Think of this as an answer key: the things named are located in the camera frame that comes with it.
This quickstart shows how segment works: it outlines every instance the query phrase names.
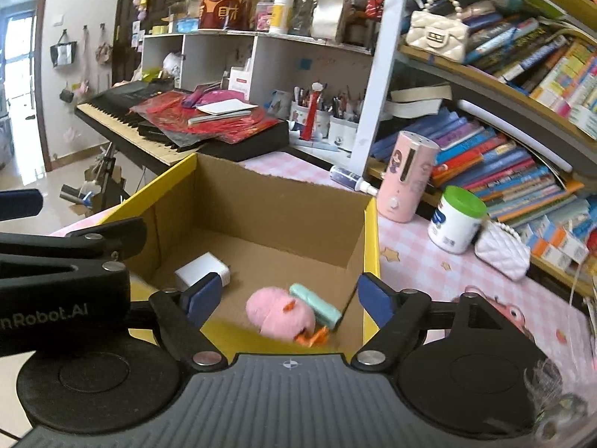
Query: star pattern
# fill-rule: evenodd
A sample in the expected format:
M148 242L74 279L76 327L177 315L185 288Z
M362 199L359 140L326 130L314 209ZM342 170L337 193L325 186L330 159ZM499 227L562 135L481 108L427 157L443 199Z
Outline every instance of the star pattern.
M387 261L398 261L400 262L400 254L398 251L394 251L394 249L390 249L389 247L384 247L383 251L380 253Z

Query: robot.ai logo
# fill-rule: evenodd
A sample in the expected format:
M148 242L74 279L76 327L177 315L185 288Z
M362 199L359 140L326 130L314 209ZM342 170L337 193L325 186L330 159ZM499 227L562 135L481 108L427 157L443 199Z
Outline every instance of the robot.ai logo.
M72 308L58 307L58 310L51 312L35 312L34 314L15 313L9 318L0 318L0 330L12 330L20 327L31 327L46 322L58 322L70 320L71 318L84 317L88 315L87 304L82 306L74 304Z

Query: glue bottle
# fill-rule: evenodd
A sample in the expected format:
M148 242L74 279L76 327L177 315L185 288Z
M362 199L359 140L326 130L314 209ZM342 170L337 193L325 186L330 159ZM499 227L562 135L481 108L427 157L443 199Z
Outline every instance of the glue bottle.
M344 185L344 187L355 190L356 192L368 193L374 197L377 197L377 192L379 192L377 188L371 185L363 177L349 170L345 170L344 168L337 167L336 165L329 169L329 177L336 183Z
M292 17L294 0L274 0L272 18L269 24L270 33L286 34Z

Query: tiled floor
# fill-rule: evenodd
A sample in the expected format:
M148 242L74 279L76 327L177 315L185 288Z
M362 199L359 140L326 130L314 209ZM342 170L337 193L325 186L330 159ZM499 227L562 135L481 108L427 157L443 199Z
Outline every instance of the tiled floor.
M83 181L83 171L95 162L95 158L82 160L46 174L43 165L40 166L40 155L36 154L35 142L31 147L31 133L36 131L35 121L21 121L19 126L17 130L16 124L13 123L16 157L0 171L0 190L39 189L44 196L44 207L35 217L0 222L0 231L48 234L73 224L82 216L71 210L70 202L59 197L60 188L65 183L79 187ZM116 154L116 163L122 167L122 176L126 178L125 190L130 194L134 193L140 183L142 170L121 153ZM154 175L148 171L140 185L148 183L153 177ZM15 389L19 369L30 355L0 358L0 428L17 436L22 436L31 429ZM0 434L0 448L7 448L13 443L13 440Z

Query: pink humidifier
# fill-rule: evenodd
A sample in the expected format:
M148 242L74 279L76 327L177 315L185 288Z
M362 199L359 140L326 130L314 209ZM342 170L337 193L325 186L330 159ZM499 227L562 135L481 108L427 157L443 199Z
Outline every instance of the pink humidifier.
M413 218L439 150L437 143L421 135L400 132L377 195L381 215L394 222Z

